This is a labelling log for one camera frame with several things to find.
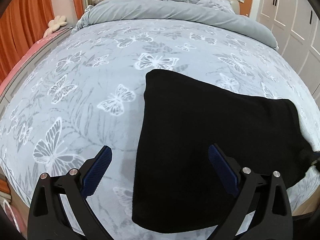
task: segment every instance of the bed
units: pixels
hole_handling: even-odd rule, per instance
[[[164,235],[131,220],[145,74],[154,68],[235,93],[290,99],[303,136],[320,150],[319,109],[276,52],[271,32],[237,15],[234,1],[229,3],[234,13],[205,6],[208,0],[184,1],[106,0],[89,6],[72,35],[26,78],[0,121],[0,165],[26,205],[41,173],[66,174],[108,145],[112,163],[87,201],[114,239],[209,236],[214,227]],[[287,190],[292,210],[319,184],[320,174],[311,167]],[[72,227],[81,233],[66,198],[62,200]],[[247,215],[239,232],[252,216]]]

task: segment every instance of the silver bolt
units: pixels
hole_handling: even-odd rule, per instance
[[[251,170],[250,170],[249,168],[247,168],[247,167],[244,167],[244,168],[242,169],[242,171],[243,171],[245,174],[250,174],[250,173],[251,173]]]
[[[275,176],[276,178],[280,177],[280,172],[279,171],[274,171],[273,172],[273,176]]]
[[[42,174],[40,175],[40,178],[41,178],[41,179],[45,179],[46,177],[48,177],[48,174],[47,174],[47,173],[42,173]]]
[[[69,174],[70,174],[71,176],[76,175],[77,173],[78,173],[78,170],[77,170],[77,169],[71,169],[71,170],[69,171]]]

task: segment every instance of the black fabric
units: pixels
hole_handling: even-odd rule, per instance
[[[279,171],[286,187],[316,159],[287,99],[239,95],[167,70],[147,73],[144,98],[132,215],[143,228],[174,233],[221,222],[234,198],[208,160],[213,143],[256,173]]]

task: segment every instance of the butterfly pattern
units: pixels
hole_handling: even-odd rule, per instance
[[[105,112],[109,112],[111,115],[119,116],[124,113],[123,102],[131,102],[136,98],[136,94],[130,91],[124,85],[119,84],[116,93],[111,94],[109,99],[100,102],[97,108],[102,109]]]
[[[51,101],[52,104],[57,104],[64,98],[67,94],[69,94],[72,90],[75,90],[78,86],[77,85],[65,85],[64,82],[66,81],[67,75],[64,75],[60,78],[54,86],[52,86],[48,90],[48,96],[53,95],[53,99]]]
[[[32,127],[26,128],[26,124],[23,123],[20,135],[19,135],[19,142],[23,142],[23,145],[26,145],[30,136],[30,133],[32,132]]]
[[[50,176],[65,175],[73,168],[79,168],[84,159],[80,155],[70,154],[68,148],[62,149],[63,140],[60,141],[62,133],[62,119],[58,117],[46,132],[45,139],[40,139],[34,150],[33,159],[46,166],[46,172]]]
[[[135,41],[143,41],[143,42],[152,42],[153,38],[149,37],[148,33],[142,33],[136,36],[131,36],[130,38],[126,39],[115,39],[115,41],[118,43],[118,48],[125,48],[134,43]]]
[[[68,57],[64,57],[63,59],[59,60],[56,65],[56,73],[60,73],[65,71],[68,67],[68,64],[77,63],[81,60],[81,51],[77,52],[76,54],[69,55]]]
[[[190,39],[194,41],[205,41],[208,44],[215,45],[217,43],[216,39],[206,38],[205,36],[200,36],[198,34],[190,33]]]
[[[146,40],[137,41],[138,37]],[[128,42],[132,43],[119,49],[118,45]],[[145,75],[153,69],[182,73],[234,93],[287,98],[297,107],[303,136],[314,150],[320,150],[317,105],[274,49],[195,22],[105,22],[74,33],[46,56],[16,92],[0,121],[0,166],[25,203],[31,203],[42,172],[66,174],[109,145],[115,158],[90,198],[92,210],[105,228],[111,228],[114,239],[164,237],[131,220]],[[319,184],[320,177],[308,173],[305,182],[288,193],[292,207],[304,202]],[[65,209],[72,213],[70,207]],[[70,222],[78,228],[74,218]],[[201,240],[212,231],[165,237]]]
[[[185,43],[183,46],[176,46],[178,49],[182,49],[184,51],[190,51],[190,49],[196,49],[196,47],[191,46],[189,43]]]

